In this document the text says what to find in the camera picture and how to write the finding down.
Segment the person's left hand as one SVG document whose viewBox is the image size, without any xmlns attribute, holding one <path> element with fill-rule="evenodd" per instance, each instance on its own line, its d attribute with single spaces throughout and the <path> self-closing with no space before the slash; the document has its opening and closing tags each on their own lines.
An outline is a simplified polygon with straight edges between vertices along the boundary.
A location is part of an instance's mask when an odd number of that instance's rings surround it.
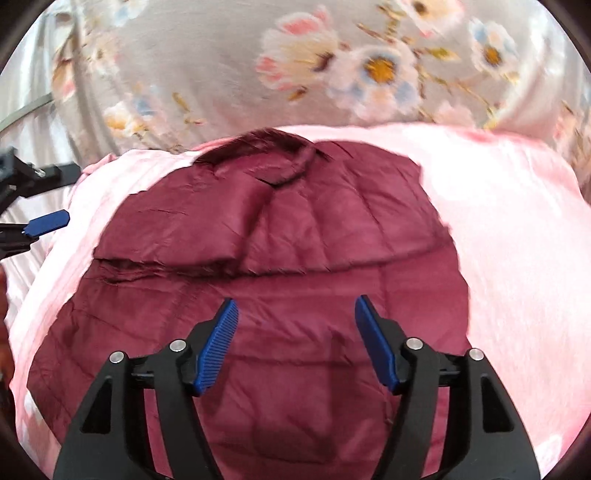
<svg viewBox="0 0 591 480">
<path fill-rule="evenodd" d="M 1 383 L 8 387 L 15 371 L 14 357 L 9 341 L 9 332 L 5 318 L 9 309 L 7 296 L 7 275 L 3 267 L 0 267 L 0 368 Z"/>
</svg>

